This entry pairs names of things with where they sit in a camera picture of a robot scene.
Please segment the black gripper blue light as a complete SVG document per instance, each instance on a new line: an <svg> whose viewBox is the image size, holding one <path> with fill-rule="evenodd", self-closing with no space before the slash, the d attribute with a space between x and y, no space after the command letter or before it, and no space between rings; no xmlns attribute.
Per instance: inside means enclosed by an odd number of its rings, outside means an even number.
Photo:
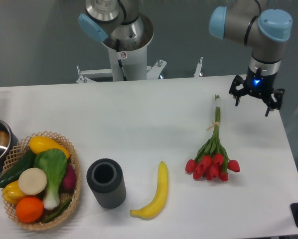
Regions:
<svg viewBox="0 0 298 239"><path fill-rule="evenodd" d="M265 100L265 104L267 105L266 117L269 115L269 112L280 110L285 89L273 89L276 75L277 73L264 76L260 71L256 70L256 72L253 72L251 69L247 71L246 80L240 75L236 75L229 89L229 94L235 99L235 106L237 107L240 98L247 94Z"/></svg>

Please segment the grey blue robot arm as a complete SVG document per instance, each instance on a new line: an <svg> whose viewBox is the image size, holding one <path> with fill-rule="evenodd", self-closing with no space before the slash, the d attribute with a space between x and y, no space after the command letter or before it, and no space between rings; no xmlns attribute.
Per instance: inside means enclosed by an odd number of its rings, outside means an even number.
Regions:
<svg viewBox="0 0 298 239"><path fill-rule="evenodd" d="M236 101L249 95L261 99L267 111L281 108L284 89L273 84L290 38L293 19L280 9L269 9L266 0L238 0L231 7L217 7L209 32L252 48L246 78L236 76L229 93ZM147 66L147 47L154 30L139 11L137 0L88 0L80 14L81 29L107 48L114 81L156 79L163 64Z"/></svg>

